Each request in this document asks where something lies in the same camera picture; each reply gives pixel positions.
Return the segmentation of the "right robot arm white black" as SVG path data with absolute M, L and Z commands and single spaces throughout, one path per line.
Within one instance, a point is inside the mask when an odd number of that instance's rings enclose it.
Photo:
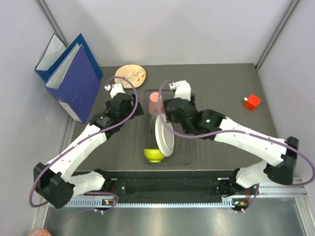
M 193 99 L 177 97 L 164 100 L 162 104 L 165 120 L 181 125 L 181 137 L 225 143 L 261 158 L 256 164 L 236 168 L 228 180 L 219 181 L 217 192 L 220 195 L 240 195 L 254 185 L 269 181 L 293 184 L 298 139 L 273 138 L 246 128 L 214 110 L 198 111 Z

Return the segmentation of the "beige floral plate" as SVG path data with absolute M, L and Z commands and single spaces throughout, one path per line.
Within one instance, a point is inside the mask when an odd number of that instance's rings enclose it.
M 146 79 L 146 70 L 137 64 L 127 64 L 121 66 L 116 72 L 115 76 L 124 77 L 130 81 L 135 88 L 140 87 Z

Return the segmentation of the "white plate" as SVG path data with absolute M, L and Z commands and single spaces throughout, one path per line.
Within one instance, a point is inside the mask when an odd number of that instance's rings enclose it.
M 175 138 L 173 126 L 166 122 L 165 114 L 158 115 L 155 121 L 155 137 L 160 152 L 169 157 L 174 151 Z

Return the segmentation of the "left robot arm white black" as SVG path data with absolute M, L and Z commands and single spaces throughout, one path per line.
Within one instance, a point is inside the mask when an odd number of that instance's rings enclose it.
M 74 176 L 78 166 L 100 145 L 108 141 L 130 119 L 143 115 L 136 94 L 119 92 L 106 103 L 106 110 L 93 117 L 83 132 L 57 157 L 47 164 L 38 163 L 33 170 L 33 190 L 59 209 L 72 197 L 97 191 L 106 195 L 112 184 L 102 170 Z

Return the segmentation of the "black wire dish rack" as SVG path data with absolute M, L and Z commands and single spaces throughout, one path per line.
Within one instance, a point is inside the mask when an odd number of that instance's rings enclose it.
M 184 139 L 178 136 L 174 137 L 174 151 L 172 155 L 164 158 L 161 162 L 150 162 L 144 155 L 147 148 L 157 148 L 158 144 L 155 138 L 155 120 L 148 112 L 149 97 L 156 89 L 148 89 L 144 93 L 144 115 L 141 123 L 141 160 L 149 165 L 171 166 L 188 165 L 195 162 L 196 139 Z

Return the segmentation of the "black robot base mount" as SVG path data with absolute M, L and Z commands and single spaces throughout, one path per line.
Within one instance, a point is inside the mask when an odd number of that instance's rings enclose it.
M 102 191 L 127 195 L 136 191 L 175 192 L 205 191 L 211 195 L 228 197 L 243 195 L 250 191 L 244 188 L 229 190 L 228 179 L 232 171 L 162 170 L 162 171 L 103 171 L 105 178 Z

